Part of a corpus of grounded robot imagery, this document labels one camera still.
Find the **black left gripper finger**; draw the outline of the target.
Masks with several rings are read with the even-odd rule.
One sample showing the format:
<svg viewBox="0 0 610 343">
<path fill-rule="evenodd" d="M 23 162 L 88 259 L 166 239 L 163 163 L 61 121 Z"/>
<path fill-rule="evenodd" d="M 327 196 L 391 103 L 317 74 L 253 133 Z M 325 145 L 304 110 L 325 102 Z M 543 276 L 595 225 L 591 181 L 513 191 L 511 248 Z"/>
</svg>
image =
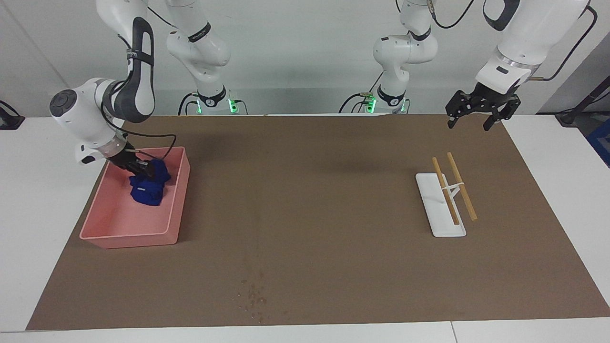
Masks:
<svg viewBox="0 0 610 343">
<path fill-rule="evenodd" d="M 490 105 L 490 115 L 483 123 L 482 127 L 485 131 L 489 131 L 495 123 L 501 120 L 509 120 L 514 113 L 514 102 L 506 102 L 502 106 L 498 104 Z"/>
<path fill-rule="evenodd" d="M 461 117 L 470 114 L 470 96 L 453 96 L 445 106 L 445 111 L 449 117 L 448 127 L 452 129 Z"/>
</svg>

